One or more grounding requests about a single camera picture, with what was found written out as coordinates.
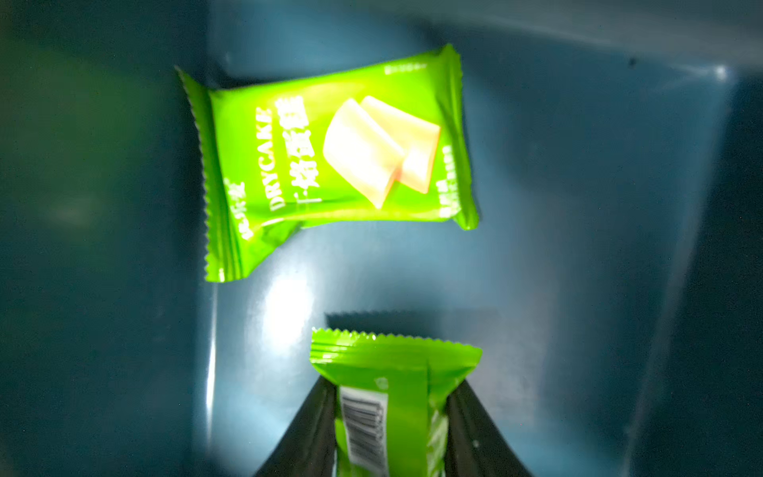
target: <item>plastic wrapper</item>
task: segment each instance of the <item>plastic wrapper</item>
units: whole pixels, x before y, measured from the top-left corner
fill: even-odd
[[[338,477],[442,475],[446,400],[481,355],[438,340],[314,331],[310,361],[337,386]]]
[[[230,90],[181,71],[204,167],[207,280],[244,278],[295,231],[327,222],[477,227],[461,75],[450,45]]]
[[[334,477],[335,400],[336,386],[321,376],[255,477]],[[467,381],[448,396],[446,410],[447,477],[531,477]]]

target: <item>snack packet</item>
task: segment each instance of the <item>snack packet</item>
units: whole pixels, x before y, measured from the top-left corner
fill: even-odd
[[[436,477],[446,399],[482,351],[457,343],[314,330],[310,362],[334,383],[337,477]]]
[[[198,129],[210,282],[248,276],[300,227],[477,227],[452,46],[294,81],[211,90],[179,71]]]

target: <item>barcode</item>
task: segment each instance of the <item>barcode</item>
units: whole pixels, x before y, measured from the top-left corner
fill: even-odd
[[[387,400],[381,392],[340,388],[349,461],[376,475],[388,475]]]

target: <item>dark blue container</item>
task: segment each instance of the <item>dark blue container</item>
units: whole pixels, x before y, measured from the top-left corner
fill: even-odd
[[[0,475],[252,475],[326,326],[481,347],[538,477],[761,475],[761,9],[557,3],[0,3]],[[226,87],[446,42],[479,229],[331,224],[203,281],[173,65]]]

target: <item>chinese characters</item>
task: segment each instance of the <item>chinese characters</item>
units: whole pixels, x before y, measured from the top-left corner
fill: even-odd
[[[439,216],[450,218],[461,211],[459,181],[456,177],[456,163],[453,161],[453,148],[450,145],[443,147],[443,162],[446,177],[435,182],[435,186],[439,195]]]
[[[310,197],[312,188],[319,188],[317,182],[317,163],[312,160],[315,157],[313,144],[310,141],[310,130],[307,126],[307,112],[304,109],[304,99],[301,96],[279,98],[275,101],[275,110],[278,113],[278,123],[283,128],[283,138],[286,145],[286,154],[289,157],[289,175],[294,178],[291,185],[301,189],[294,193],[298,204],[310,204],[320,202],[319,197]]]
[[[246,189],[244,183],[236,184],[225,178],[223,179],[223,184],[225,184],[225,189],[227,189],[228,197],[230,198],[230,213],[236,219],[241,238],[248,240],[254,237],[254,233],[249,226],[249,219],[246,218]]]

